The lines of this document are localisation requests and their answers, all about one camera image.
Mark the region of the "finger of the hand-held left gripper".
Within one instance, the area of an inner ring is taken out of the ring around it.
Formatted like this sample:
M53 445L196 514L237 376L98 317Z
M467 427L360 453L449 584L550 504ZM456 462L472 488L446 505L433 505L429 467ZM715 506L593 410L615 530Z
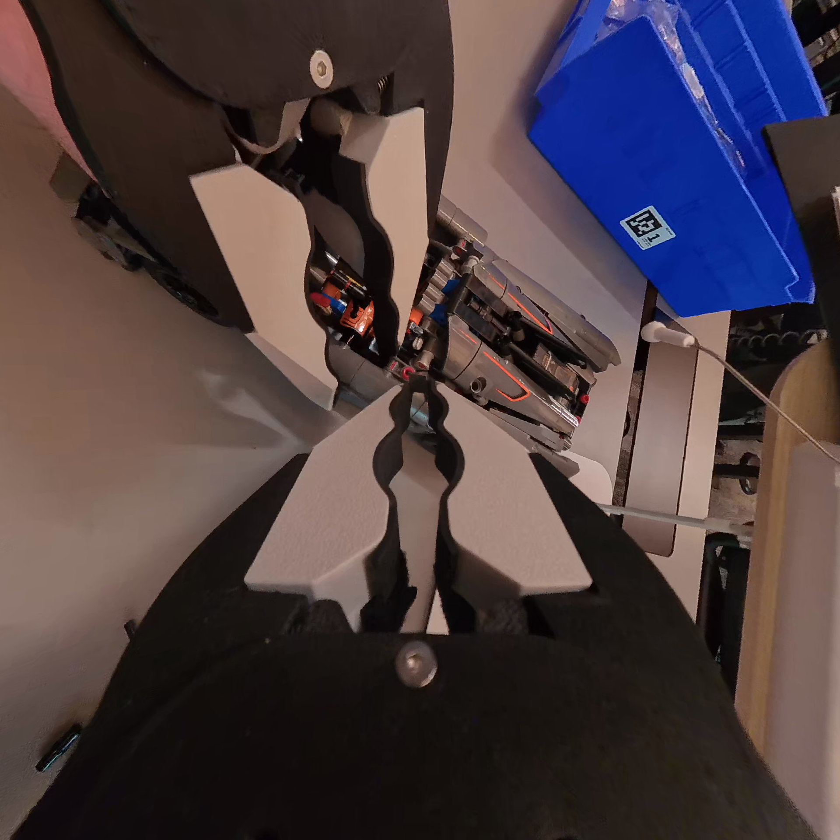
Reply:
M253 324L249 341L309 401L332 410L339 384L310 310L303 205L245 164L192 175L191 186Z
M346 108L310 108L310 152L332 177L335 200L318 189L303 198L324 243L362 268L374 304L373 331L382 361L406 332L428 245L425 114L391 116Z

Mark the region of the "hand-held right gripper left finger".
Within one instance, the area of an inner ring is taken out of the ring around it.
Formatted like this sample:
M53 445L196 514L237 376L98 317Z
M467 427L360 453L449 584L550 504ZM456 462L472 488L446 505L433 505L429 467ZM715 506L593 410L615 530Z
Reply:
M394 386L311 451L245 574L256 592L338 603L354 631L374 595L367 562L386 534L390 503L374 455L395 430Z

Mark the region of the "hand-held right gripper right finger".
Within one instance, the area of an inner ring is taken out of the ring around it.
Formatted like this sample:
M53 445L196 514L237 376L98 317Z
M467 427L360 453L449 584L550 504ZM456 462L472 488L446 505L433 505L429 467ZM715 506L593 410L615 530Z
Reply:
M449 632L474 632L481 613L533 595L591 589L593 579L532 454L444 385L428 388L440 500L435 579Z

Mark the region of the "grey lego car model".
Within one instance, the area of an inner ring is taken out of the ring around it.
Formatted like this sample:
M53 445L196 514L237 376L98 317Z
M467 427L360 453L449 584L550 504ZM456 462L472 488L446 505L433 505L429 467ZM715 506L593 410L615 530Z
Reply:
M596 373L618 366L615 345L539 283L499 259L487 232L444 196L417 282L395 212L371 195L366 170L337 168L337 206L359 230L364 270L313 222L311 312L329 341L330 394L305 354L254 344L310 401L331 408L341 389L371 403L397 381L428 375L487 410L509 434L544 454L571 446Z

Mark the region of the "blue plastic storage bin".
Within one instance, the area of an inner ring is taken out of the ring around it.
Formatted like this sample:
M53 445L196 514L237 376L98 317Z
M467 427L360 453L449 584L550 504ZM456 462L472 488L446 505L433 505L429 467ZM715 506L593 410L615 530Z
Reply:
M532 144L680 317L813 303L762 134L827 114L785 2L678 2L686 54L743 174L648 18L595 41L609 3L574 6L535 91Z

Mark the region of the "clear plastic bags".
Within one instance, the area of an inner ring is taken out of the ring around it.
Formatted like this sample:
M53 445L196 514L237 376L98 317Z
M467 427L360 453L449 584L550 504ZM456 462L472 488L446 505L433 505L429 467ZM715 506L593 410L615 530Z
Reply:
M695 104L729 160L741 174L746 172L746 163L742 157L741 148L719 123L704 84L697 75L697 65L690 61L686 54L686 43L692 41L693 38L682 40L679 35L679 26L686 27L687 19L678 2L611 1L595 41L599 42L605 39L640 17L648 18L656 28L659 39L667 47Z

